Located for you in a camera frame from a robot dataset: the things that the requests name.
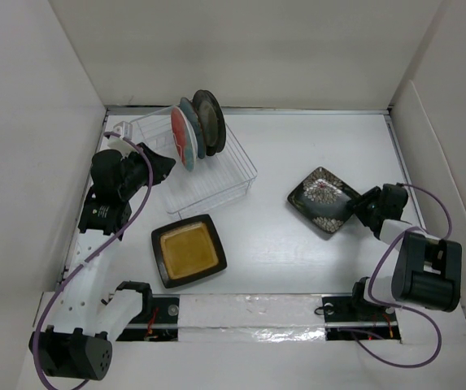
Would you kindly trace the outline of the red plate with teal flower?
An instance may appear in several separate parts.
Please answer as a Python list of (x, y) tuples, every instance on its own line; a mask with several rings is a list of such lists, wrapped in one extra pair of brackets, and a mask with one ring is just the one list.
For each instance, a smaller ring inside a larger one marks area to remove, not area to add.
[(193, 127), (178, 106), (171, 110), (170, 119), (176, 151), (185, 169), (192, 172), (198, 154)]

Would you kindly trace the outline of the black square floral plate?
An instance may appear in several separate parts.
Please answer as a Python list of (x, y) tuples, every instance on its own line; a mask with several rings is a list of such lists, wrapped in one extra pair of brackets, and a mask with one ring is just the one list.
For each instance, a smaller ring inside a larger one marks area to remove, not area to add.
[(287, 202), (321, 231), (334, 234), (353, 215), (348, 203), (359, 196), (331, 171), (317, 167), (290, 192)]

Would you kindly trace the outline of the teal round plate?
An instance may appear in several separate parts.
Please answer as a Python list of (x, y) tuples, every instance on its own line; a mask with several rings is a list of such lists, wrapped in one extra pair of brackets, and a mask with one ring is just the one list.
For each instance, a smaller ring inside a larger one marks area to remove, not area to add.
[(180, 99), (179, 107), (181, 108), (181, 110), (183, 111), (187, 119), (189, 120), (193, 128), (194, 135), (196, 136), (198, 158), (204, 159), (206, 157), (207, 149), (206, 149), (206, 143), (205, 143), (204, 136), (203, 136), (203, 128), (200, 123), (198, 113), (195, 110), (192, 102), (187, 97), (182, 97)]

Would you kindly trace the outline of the cream plate with tree pattern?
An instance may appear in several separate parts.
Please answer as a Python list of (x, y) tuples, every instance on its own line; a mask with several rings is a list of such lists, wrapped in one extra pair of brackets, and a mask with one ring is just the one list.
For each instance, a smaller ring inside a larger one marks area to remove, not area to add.
[(205, 122), (214, 122), (218, 125), (220, 134), (216, 154), (222, 152), (226, 143), (226, 126), (224, 114), (216, 97), (209, 90), (199, 89), (193, 96), (192, 104), (198, 113), (202, 127)]

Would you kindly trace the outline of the striped dark rim plate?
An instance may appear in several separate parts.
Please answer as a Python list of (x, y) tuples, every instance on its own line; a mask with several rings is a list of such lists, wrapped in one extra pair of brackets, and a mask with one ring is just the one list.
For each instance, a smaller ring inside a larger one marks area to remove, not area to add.
[(205, 141), (205, 156), (213, 156), (218, 152), (219, 128), (214, 122), (203, 124), (203, 136)]

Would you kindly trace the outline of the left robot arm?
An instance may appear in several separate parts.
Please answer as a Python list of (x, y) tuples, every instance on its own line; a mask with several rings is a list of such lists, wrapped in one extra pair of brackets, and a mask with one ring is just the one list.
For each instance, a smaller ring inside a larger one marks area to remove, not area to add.
[(130, 201), (167, 179), (175, 159), (157, 154), (144, 143), (126, 141), (123, 150), (104, 149), (91, 159), (92, 185), (78, 224), (92, 243), (79, 246), (66, 279), (46, 304), (29, 341), (41, 383), (50, 378), (78, 379), (82, 385), (102, 380), (109, 369), (113, 344), (132, 321), (153, 314), (150, 285), (124, 282), (102, 302), (106, 274), (116, 260), (118, 244), (140, 212)]

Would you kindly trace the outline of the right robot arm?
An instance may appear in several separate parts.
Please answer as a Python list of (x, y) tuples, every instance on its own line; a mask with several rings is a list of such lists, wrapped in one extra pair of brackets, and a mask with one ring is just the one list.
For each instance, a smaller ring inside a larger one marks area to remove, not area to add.
[[(407, 189), (418, 190), (440, 205), (447, 233), (438, 238), (422, 227), (401, 220)], [(380, 308), (406, 304), (451, 312), (459, 304), (462, 245), (450, 239), (453, 224), (448, 209), (430, 191), (413, 184), (385, 184), (348, 202), (348, 209), (374, 236), (389, 247), (369, 277), (354, 284), (348, 310), (367, 319)]]

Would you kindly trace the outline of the black square amber plate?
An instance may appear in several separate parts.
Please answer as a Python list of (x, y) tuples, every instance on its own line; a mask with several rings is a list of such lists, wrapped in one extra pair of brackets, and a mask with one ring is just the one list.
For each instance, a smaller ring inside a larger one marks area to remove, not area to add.
[(165, 288), (192, 284), (227, 268), (224, 248), (209, 214), (155, 229), (151, 244)]

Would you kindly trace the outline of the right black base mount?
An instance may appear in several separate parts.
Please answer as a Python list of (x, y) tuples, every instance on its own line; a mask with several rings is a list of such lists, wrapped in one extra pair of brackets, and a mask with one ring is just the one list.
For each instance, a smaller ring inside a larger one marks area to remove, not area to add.
[(372, 304), (354, 305), (348, 295), (323, 297), (315, 313), (324, 319), (328, 341), (402, 339), (395, 313)]

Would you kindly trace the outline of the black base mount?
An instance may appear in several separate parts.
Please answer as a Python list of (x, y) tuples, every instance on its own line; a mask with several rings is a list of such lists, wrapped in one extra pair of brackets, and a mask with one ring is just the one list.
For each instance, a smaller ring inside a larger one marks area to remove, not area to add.
[(118, 341), (178, 341), (180, 298), (177, 295), (154, 295), (146, 311), (126, 326)]
[(328, 341), (402, 339), (395, 313), (372, 304), (354, 305), (348, 295), (323, 297), (315, 313), (324, 319)]

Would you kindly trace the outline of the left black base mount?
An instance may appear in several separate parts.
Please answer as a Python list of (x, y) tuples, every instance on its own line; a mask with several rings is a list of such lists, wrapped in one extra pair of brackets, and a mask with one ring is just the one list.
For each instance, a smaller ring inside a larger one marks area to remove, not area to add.
[(118, 341), (178, 341), (180, 298), (177, 295), (154, 295), (146, 311), (126, 326)]

